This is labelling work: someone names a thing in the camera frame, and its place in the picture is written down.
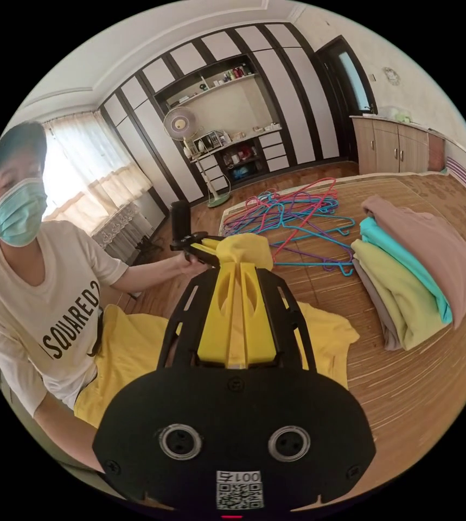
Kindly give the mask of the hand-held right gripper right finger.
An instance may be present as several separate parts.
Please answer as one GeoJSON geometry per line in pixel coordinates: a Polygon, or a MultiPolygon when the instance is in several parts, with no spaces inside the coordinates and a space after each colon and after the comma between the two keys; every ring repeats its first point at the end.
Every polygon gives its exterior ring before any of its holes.
{"type": "Polygon", "coordinates": [[[239,270],[245,362],[271,364],[276,348],[256,266],[240,263],[239,270]]]}

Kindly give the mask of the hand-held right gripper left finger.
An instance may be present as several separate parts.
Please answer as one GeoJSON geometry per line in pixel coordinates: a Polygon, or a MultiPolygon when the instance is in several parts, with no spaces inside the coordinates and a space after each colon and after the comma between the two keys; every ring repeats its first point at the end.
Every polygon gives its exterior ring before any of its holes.
{"type": "Polygon", "coordinates": [[[204,364],[226,364],[229,358],[237,265],[223,264],[218,270],[197,356],[204,364]]]}

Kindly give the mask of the person's left hand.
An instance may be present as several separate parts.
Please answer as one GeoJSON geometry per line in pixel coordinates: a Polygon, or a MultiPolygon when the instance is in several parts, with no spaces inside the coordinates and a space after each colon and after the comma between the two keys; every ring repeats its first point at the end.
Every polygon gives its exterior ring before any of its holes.
{"type": "Polygon", "coordinates": [[[194,277],[206,271],[209,265],[198,259],[195,255],[182,252],[174,257],[178,274],[194,277]]]}

